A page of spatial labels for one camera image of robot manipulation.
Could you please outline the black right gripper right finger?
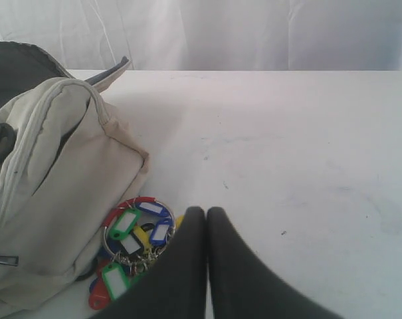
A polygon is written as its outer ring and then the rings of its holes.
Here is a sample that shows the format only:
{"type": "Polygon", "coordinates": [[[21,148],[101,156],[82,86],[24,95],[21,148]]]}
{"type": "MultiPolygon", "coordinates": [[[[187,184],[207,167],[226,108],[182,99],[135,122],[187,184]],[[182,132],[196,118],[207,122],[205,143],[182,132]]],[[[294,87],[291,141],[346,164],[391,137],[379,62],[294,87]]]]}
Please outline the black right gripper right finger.
{"type": "Polygon", "coordinates": [[[207,212],[209,282],[215,318],[339,318],[272,272],[225,210],[207,212]]]}

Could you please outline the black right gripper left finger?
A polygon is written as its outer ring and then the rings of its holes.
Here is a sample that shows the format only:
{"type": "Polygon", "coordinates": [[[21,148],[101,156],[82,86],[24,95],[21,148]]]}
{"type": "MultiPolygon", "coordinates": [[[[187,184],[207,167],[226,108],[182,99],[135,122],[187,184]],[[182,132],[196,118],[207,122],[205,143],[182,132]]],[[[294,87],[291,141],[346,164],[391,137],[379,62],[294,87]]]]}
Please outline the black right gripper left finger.
{"type": "Polygon", "coordinates": [[[104,317],[204,318],[206,232],[204,210],[189,207],[180,228],[152,268],[104,309],[104,317]]]}

